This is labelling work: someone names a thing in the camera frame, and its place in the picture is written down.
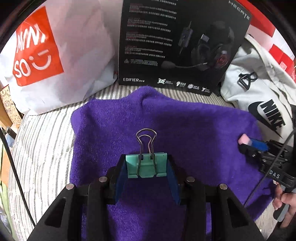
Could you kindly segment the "person's right hand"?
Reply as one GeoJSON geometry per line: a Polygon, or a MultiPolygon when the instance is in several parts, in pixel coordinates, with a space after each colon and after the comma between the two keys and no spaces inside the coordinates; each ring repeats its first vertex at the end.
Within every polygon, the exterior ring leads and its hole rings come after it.
{"type": "Polygon", "coordinates": [[[275,197],[273,200],[273,207],[275,210],[278,210],[282,207],[283,204],[288,204],[290,207],[285,214],[285,218],[282,221],[280,228],[286,228],[289,226],[290,222],[295,216],[295,207],[296,207],[296,194],[295,193],[284,193],[281,185],[276,183],[275,197]]]}

